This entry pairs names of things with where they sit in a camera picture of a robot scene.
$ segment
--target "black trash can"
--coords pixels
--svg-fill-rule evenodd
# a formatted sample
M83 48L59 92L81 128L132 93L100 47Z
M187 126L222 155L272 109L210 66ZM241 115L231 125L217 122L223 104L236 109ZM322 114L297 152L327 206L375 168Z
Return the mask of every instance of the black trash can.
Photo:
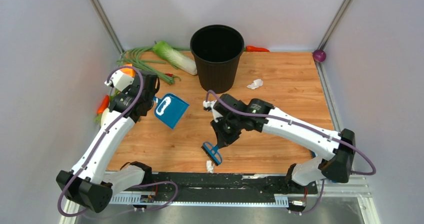
M204 90L224 93L233 86L244 47L242 35L225 25L209 25L193 34L190 49Z

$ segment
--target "crumpled paper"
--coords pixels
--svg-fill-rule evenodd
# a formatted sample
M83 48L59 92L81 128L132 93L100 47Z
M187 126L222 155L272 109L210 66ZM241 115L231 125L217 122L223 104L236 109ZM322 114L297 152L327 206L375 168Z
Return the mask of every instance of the crumpled paper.
M248 85L248 88L257 89L257 88L261 87L263 84L264 84L264 82L262 81L262 79L255 79L255 80L253 80L252 84Z
M212 164L212 161L206 161L206 170L208 173L214 173L214 165Z

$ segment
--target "red pepper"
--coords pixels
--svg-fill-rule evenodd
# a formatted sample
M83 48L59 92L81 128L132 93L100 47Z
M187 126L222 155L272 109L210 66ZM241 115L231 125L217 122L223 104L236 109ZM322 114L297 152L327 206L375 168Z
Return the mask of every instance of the red pepper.
M172 73L166 73L165 74L166 76L169 76L169 77L171 77L171 78L177 78L177 79L179 79L180 81L181 81L181 78L180 77L178 77L178 76L176 76L176 75L174 75L174 74L172 74Z
M103 113L105 109L109 106L109 95L106 95L101 103L99 109L97 110L97 114Z
M259 47L255 47L251 45L246 46L246 51L247 52L269 52L269 50L266 48L259 48Z

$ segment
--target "wooden tabletop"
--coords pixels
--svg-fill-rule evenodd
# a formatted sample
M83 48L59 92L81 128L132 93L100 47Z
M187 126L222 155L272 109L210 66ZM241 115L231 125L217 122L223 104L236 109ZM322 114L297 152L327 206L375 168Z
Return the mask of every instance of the wooden tabletop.
M190 52L185 54L193 58ZM144 53L142 59L160 60L151 52ZM206 172L209 158L201 145L204 141L217 142L210 126L212 113L204 111L202 106L206 91L197 76L168 64L152 66L182 78L173 85L162 81L157 96L173 93L190 106L173 130L151 110L121 142L108 169L118 170L125 162L139 161L151 166L154 172ZM227 92L234 98L245 103L259 98L299 119L333 129L311 53L245 52L235 78ZM246 87L258 78L263 80L262 87L255 90ZM237 141L219 151L223 162L215 167L217 173L286 173L291 164L311 158L310 151L298 144L256 131L242 131Z

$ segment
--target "purple onion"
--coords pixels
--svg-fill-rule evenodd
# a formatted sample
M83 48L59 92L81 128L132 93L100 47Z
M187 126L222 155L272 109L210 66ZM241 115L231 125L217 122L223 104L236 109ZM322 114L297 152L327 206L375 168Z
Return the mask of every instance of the purple onion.
M326 59L327 55L324 51L322 50L315 50L312 53L312 58L316 61L316 62L324 62L324 60Z

